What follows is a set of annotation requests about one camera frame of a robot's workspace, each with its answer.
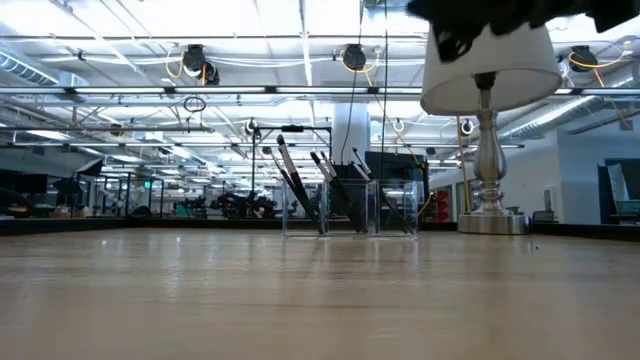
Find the black angled makeup brush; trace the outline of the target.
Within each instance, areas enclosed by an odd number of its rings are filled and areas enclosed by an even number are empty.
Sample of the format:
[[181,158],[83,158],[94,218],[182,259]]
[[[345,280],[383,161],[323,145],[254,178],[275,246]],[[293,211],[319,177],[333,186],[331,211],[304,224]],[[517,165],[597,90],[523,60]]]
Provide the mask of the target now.
[[313,210],[311,208],[311,205],[309,203],[309,199],[308,199],[308,197],[306,195],[306,192],[304,191],[304,188],[302,186],[298,186],[296,184],[294,179],[289,175],[287,170],[279,163],[279,161],[277,160],[277,158],[275,157],[274,154],[272,154],[271,157],[274,160],[274,163],[275,163],[276,167],[280,171],[280,173],[282,175],[282,178],[287,183],[287,185],[289,186],[291,191],[296,196],[296,199],[298,200],[300,205],[305,210],[306,215],[310,218],[311,222],[313,223],[313,225],[318,230],[318,233],[320,235],[323,235],[323,229],[322,229],[322,227],[321,227],[321,225],[319,223],[319,220],[318,220],[317,216],[315,215],[315,213],[313,212]]

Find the black tall cabinet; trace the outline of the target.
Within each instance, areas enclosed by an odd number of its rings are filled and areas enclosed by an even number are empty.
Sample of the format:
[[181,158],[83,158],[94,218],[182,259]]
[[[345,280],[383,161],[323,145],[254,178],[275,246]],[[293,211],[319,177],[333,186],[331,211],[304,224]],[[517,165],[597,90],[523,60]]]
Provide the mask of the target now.
[[421,220],[421,210],[430,199],[429,165],[425,158],[421,155],[367,151],[365,161],[409,225],[416,226]]

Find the clear acrylic organizer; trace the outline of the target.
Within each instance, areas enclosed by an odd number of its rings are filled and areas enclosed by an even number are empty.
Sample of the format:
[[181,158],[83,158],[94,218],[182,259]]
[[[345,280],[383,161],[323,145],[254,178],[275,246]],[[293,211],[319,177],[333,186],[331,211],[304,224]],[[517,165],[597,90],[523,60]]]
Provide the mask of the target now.
[[306,186],[305,192],[307,203],[282,186],[281,224],[288,238],[416,237],[420,189],[415,181],[324,181]]

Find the black aluminium table frame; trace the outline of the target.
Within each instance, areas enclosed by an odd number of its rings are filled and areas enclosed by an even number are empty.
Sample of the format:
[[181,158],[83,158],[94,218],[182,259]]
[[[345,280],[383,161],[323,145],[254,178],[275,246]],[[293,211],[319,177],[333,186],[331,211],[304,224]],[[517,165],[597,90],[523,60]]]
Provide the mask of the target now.
[[[280,220],[204,220],[195,218],[28,218],[0,220],[0,236],[126,228],[281,230]],[[640,226],[536,223],[531,234],[640,243]]]

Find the white shade table lamp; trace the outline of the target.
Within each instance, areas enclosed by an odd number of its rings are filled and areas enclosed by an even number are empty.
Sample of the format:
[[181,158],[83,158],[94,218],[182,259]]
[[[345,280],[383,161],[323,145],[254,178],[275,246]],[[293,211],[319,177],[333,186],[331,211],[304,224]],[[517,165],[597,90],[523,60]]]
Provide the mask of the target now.
[[458,218],[461,233],[522,235],[528,220],[504,208],[500,180],[506,158],[496,132],[497,115],[555,93],[562,77],[546,27],[521,25],[506,35],[489,26],[473,38],[430,27],[420,104],[431,115],[474,115],[479,142],[473,171],[479,208]]

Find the red storage bin stack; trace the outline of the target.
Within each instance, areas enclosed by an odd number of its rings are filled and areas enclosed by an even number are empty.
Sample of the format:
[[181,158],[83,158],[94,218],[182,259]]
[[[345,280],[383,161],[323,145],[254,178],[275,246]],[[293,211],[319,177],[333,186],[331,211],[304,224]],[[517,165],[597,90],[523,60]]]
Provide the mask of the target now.
[[449,222],[450,216],[450,191],[439,189],[434,193],[434,221],[443,223]]

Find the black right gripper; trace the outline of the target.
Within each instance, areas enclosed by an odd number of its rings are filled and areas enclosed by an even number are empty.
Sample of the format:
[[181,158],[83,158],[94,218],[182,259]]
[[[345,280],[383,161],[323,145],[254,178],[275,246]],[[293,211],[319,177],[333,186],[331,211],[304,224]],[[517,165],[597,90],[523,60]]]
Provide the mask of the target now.
[[410,0],[409,14],[430,23],[441,62],[468,53],[473,41],[503,9],[503,0]]

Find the black spoolie brush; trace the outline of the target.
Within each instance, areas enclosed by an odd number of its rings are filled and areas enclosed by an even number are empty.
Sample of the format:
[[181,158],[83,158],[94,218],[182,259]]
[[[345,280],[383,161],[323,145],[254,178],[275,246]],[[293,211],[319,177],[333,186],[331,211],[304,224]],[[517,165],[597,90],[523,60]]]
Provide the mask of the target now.
[[330,185],[332,187],[332,190],[336,193],[336,197],[339,200],[340,204],[342,205],[342,207],[344,208],[344,211],[346,213],[346,215],[349,218],[349,221],[351,222],[352,226],[354,227],[354,230],[357,233],[360,233],[362,228],[361,225],[358,221],[358,218],[354,212],[354,208],[353,205],[351,203],[351,200],[343,186],[343,184],[341,183],[338,174],[336,172],[336,170],[334,169],[331,161],[328,159],[328,157],[325,155],[325,153],[323,151],[320,152],[322,158],[324,159],[324,164],[326,166],[326,169],[329,172],[329,178],[330,178]]

